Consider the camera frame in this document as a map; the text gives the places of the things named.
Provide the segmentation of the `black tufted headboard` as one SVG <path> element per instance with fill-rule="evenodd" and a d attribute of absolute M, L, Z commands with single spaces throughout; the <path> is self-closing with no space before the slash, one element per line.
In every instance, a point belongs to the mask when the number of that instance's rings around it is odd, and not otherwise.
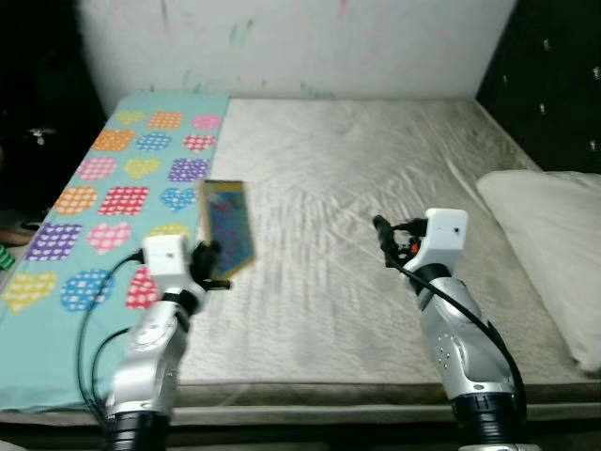
<path fill-rule="evenodd" d="M 601 173 L 601 0 L 516 0 L 475 99 L 547 171 Z"/>

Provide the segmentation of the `yellow-bordered blue children's book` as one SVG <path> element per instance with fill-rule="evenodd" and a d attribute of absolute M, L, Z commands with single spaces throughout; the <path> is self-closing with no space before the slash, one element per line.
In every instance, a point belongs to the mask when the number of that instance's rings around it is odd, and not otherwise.
<path fill-rule="evenodd" d="M 231 279 L 256 258 L 245 183 L 206 179 L 199 188 L 207 240 L 220 248 L 213 275 L 218 279 Z"/>

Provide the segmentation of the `dark bed frame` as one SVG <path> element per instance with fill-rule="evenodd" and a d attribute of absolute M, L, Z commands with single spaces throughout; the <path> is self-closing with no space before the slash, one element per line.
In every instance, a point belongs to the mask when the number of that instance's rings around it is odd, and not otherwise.
<path fill-rule="evenodd" d="M 544 451 L 601 451 L 600 425 L 585 420 L 535 422 L 528 437 Z M 26 448 L 94 450 L 101 445 L 95 426 L 0 424 L 0 440 Z M 171 447 L 300 443 L 326 445 L 331 450 L 368 451 L 369 448 L 412 448 L 415 451 L 455 451 L 458 429 L 451 422 L 424 424 L 334 424 L 269 426 L 174 426 L 164 442 Z"/>

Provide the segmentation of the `teal heart-print blanket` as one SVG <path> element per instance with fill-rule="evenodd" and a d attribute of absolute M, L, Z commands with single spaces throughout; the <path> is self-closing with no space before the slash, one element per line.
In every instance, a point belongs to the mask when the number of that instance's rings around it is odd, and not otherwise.
<path fill-rule="evenodd" d="M 132 326 L 153 296 L 126 257 L 147 236 L 197 235 L 199 181 L 228 103 L 155 91 L 117 104 L 0 289 L 0 412 L 82 409 L 77 358 Z"/>

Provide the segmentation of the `white pillow with black lettering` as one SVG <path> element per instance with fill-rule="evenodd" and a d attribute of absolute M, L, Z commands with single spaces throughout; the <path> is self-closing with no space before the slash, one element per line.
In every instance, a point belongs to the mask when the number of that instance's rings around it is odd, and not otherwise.
<path fill-rule="evenodd" d="M 478 194 L 583 372 L 601 368 L 601 177 L 502 169 Z"/>

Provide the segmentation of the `grey quilted mattress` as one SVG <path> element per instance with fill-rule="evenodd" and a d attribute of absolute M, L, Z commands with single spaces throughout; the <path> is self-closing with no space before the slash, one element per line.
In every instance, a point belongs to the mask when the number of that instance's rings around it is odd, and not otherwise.
<path fill-rule="evenodd" d="M 532 420 L 600 417 L 477 180 L 524 166 L 467 101 L 230 101 L 207 178 L 246 184 L 254 262 L 194 319 L 178 426 L 450 421 L 415 296 L 383 266 L 375 215 L 469 216 L 459 276 L 514 353 Z M 84 426 L 85 411 L 0 412 L 0 424 Z"/>

